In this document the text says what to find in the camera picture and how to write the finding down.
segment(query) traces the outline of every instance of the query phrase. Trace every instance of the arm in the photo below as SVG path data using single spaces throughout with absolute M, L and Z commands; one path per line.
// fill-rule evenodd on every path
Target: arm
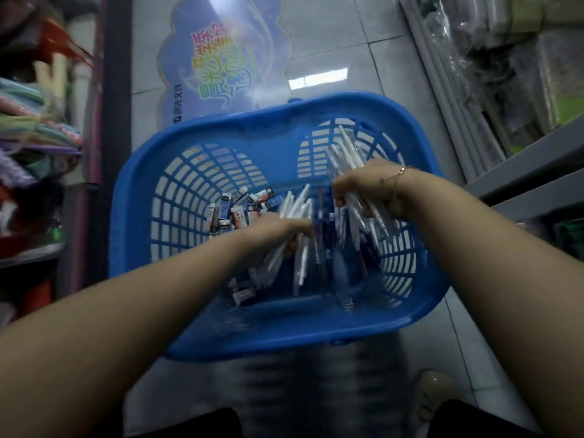
M 584 265 L 528 234 L 454 184 L 374 162 L 341 177 L 389 200 L 448 273 L 505 370 L 548 433 L 584 436 Z
M 0 331 L 3 436 L 84 436 L 248 257 L 311 230 L 310 220 L 264 215 Z

